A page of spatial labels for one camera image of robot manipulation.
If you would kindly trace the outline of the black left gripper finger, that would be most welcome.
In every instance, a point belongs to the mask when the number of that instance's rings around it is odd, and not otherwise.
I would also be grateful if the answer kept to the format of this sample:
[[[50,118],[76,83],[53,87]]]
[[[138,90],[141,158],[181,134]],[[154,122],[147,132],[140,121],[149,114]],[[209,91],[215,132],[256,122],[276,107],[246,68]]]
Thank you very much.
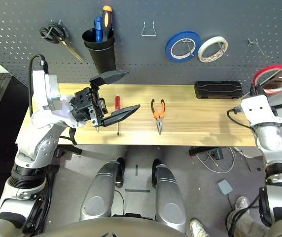
[[[129,72],[126,70],[108,71],[89,79],[89,82],[91,86],[99,87],[104,84],[115,83],[116,81],[126,76],[128,73]]]
[[[140,104],[137,104],[112,112],[109,117],[101,119],[101,126],[107,127],[119,123],[135,113],[139,108]]]

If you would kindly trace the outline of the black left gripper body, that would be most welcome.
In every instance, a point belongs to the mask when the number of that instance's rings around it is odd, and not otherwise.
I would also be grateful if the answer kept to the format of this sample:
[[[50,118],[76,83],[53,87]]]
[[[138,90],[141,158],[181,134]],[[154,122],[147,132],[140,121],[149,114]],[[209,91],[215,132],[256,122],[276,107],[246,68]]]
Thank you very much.
[[[71,114],[77,122],[91,121],[94,127],[102,126],[102,119],[107,113],[104,98],[98,93],[99,88],[84,88],[74,94],[70,100]]]

